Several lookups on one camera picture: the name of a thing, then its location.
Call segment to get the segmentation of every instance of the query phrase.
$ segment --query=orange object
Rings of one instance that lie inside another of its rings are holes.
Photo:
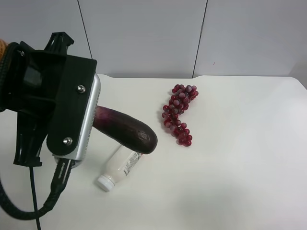
[[[3,56],[4,51],[5,51],[7,46],[8,46],[8,44],[5,41],[3,41],[2,39],[0,39],[0,60],[2,59],[2,56]]]

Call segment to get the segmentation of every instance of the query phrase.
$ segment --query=table surface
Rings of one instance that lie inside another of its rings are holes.
[[[156,150],[106,193],[94,181],[119,144],[93,129],[84,162],[71,173],[44,230],[307,229],[307,91],[289,77],[201,76],[114,79],[100,75],[98,104],[147,123]],[[198,87],[180,119],[193,135],[185,148],[161,125],[175,84]],[[29,172],[12,164],[16,114],[0,114],[0,175],[12,201],[33,210]],[[35,168],[38,205],[49,194],[55,162],[44,144]],[[0,229],[35,230],[0,209]]]

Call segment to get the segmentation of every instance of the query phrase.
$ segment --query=purple eggplant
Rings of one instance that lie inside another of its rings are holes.
[[[113,109],[97,106],[93,127],[127,148],[149,154],[158,143],[157,135],[142,121]]]

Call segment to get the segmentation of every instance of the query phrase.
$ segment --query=white bottle cap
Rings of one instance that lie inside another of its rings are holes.
[[[101,187],[106,192],[110,192],[115,186],[112,181],[110,181],[107,177],[103,175],[97,179],[97,182],[98,186]]]

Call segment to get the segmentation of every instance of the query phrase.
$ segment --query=screw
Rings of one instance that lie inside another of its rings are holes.
[[[67,145],[67,146],[71,145],[72,144],[72,139],[71,138],[65,138],[63,140],[63,144]]]
[[[78,85],[77,91],[78,91],[78,93],[84,93],[85,92],[85,87],[83,85]]]

